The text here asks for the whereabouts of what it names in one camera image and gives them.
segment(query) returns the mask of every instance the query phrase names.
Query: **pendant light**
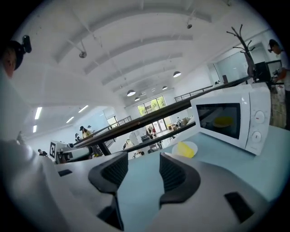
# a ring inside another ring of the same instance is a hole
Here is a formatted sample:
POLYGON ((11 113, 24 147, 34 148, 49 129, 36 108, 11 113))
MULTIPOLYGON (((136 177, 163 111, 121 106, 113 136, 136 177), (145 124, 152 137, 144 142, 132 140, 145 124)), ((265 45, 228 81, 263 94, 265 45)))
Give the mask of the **pendant light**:
POLYGON ((128 92, 127 92, 127 96, 128 97, 130 97, 130 96, 133 96, 134 94, 135 94, 136 92, 134 91, 134 90, 129 90, 128 92))
POLYGON ((181 75, 181 72, 176 71, 173 73, 173 77, 179 77, 181 75))

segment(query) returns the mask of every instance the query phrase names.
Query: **yellow object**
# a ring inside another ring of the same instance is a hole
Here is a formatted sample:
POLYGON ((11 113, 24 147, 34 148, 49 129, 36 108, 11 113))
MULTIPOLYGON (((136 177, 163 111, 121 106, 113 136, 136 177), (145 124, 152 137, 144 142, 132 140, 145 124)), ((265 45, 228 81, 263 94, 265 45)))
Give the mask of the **yellow object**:
POLYGON ((177 144, 177 151, 179 155, 185 156, 187 158, 194 157, 194 150, 187 146, 184 142, 179 142, 177 144))
POLYGON ((227 127, 232 125, 233 120, 232 117, 218 117, 214 119, 213 126, 215 127, 227 127))

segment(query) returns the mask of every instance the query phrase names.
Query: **desk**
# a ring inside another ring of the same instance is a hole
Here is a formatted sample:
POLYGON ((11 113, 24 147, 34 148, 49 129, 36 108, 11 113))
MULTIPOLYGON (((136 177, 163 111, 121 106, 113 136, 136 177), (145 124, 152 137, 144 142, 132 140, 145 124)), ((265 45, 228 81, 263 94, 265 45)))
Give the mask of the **desk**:
MULTIPOLYGON (((270 126, 260 156, 202 133, 184 141, 192 141, 198 146, 193 159, 230 170, 269 202, 279 197, 287 181, 290 170, 290 131, 270 126)), ((125 232, 134 232, 136 228, 139 232, 146 231, 158 213, 159 198, 164 193, 159 174, 159 153, 171 153, 172 147, 129 160, 129 171, 118 190, 125 232)))

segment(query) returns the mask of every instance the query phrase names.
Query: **white microwave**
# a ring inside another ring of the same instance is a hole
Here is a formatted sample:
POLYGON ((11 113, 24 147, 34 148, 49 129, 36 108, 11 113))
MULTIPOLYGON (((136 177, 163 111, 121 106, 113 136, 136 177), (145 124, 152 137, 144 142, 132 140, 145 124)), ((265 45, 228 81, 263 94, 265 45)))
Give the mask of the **white microwave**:
POLYGON ((214 90, 190 102, 198 131, 255 155, 261 153, 271 116, 265 83, 214 90))

